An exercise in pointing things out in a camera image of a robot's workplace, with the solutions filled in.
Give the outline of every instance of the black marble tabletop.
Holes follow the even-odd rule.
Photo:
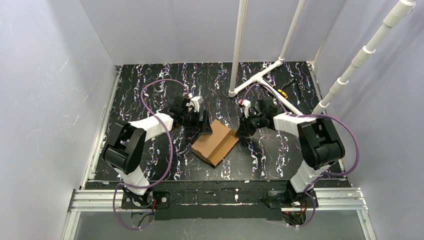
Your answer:
[[[242,62],[238,68],[237,84],[263,70],[271,62]],[[109,126],[117,121],[129,122],[144,119],[149,113],[140,97],[153,111],[160,111],[171,104],[174,97],[183,94],[183,87],[174,82],[162,82],[151,86],[144,94],[143,86],[159,79],[175,79],[184,83],[194,96],[201,95],[203,106],[210,111],[211,121],[217,119],[226,126],[237,129],[238,116],[242,113],[237,102],[245,94],[243,90],[234,98],[228,97],[231,63],[174,63],[124,65],[117,84],[110,111]],[[271,85],[284,87],[288,100],[304,114],[312,112],[319,102],[306,62],[285,62],[281,67],[264,76]],[[246,99],[254,104],[268,92],[261,86],[254,87]],[[166,180],[219,181],[219,180],[288,180],[302,162],[297,137],[269,129],[259,129],[251,138],[241,138],[228,155],[213,167],[191,152],[191,144],[197,135],[184,128],[171,132],[174,155],[172,168]],[[144,145],[141,169],[149,180],[159,179],[169,161],[169,142],[165,134],[152,138]],[[335,164],[330,169],[340,172]],[[119,181],[118,174],[99,159],[95,171],[96,181]]]

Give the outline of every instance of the open cardboard box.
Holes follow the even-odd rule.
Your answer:
[[[236,131],[214,120],[210,125],[212,134],[201,135],[191,145],[191,151],[213,166],[218,165],[239,140]]]

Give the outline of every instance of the cardboard box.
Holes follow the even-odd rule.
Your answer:
[[[191,151],[208,164],[218,165],[239,140],[236,131],[214,120],[212,134],[201,135],[191,145]]]

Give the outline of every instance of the white pipe frame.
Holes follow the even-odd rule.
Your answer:
[[[237,29],[235,32],[235,44],[234,44],[234,55],[232,59],[231,80],[230,80],[229,90],[228,90],[228,96],[230,98],[233,98],[234,96],[239,94],[240,91],[247,88],[251,84],[261,83],[261,84],[269,86],[269,88],[272,90],[274,95],[276,95],[277,98],[281,100],[282,103],[290,111],[292,111],[296,115],[303,115],[301,111],[299,111],[295,106],[293,106],[287,99],[281,96],[280,93],[274,90],[272,86],[263,79],[263,76],[265,76],[266,74],[268,74],[269,72],[271,72],[272,70],[274,70],[275,68],[278,68],[279,66],[283,64],[287,49],[289,48],[290,41],[292,40],[293,33],[295,32],[296,25],[298,24],[300,15],[302,13],[302,9],[305,5],[305,1],[306,0],[299,0],[299,3],[296,8],[296,12],[294,13],[293,20],[291,21],[291,25],[290,25],[290,28],[288,29],[287,37],[285,38],[285,42],[282,47],[281,54],[278,60],[275,61],[269,67],[253,75],[251,78],[249,78],[240,86],[236,87],[237,68],[239,66],[240,48],[242,44],[243,28],[244,28],[244,22],[246,17],[246,7],[247,7],[247,0],[240,0],[239,6],[238,6]]]
[[[313,109],[313,114],[322,113],[330,104],[330,101],[339,94],[342,89],[348,84],[351,76],[361,67],[376,51],[376,47],[386,37],[390,30],[395,27],[403,17],[405,17],[415,6],[415,1],[400,0],[388,13],[383,20],[383,24],[372,36],[369,42],[362,47],[361,50],[353,58],[350,66],[344,71],[341,77],[337,78],[331,86],[328,94],[318,103]]]

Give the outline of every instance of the robotic arm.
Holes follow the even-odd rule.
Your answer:
[[[140,168],[144,144],[166,132],[156,117],[165,123],[168,131],[184,126],[200,133],[212,133],[209,113],[201,108],[202,102],[201,96],[178,96],[168,113],[156,113],[142,120],[113,124],[101,157],[122,177],[125,184],[148,186],[149,181]],[[148,194],[145,195],[147,188],[128,187],[124,191],[141,205],[150,202]]]
[[[334,162],[345,156],[345,147],[333,122],[325,117],[299,117],[278,112],[272,97],[258,101],[259,110],[243,99],[244,113],[239,118],[238,137],[251,137],[256,129],[269,128],[299,137],[303,161],[282,194],[286,203],[303,202],[305,188],[322,175]]]

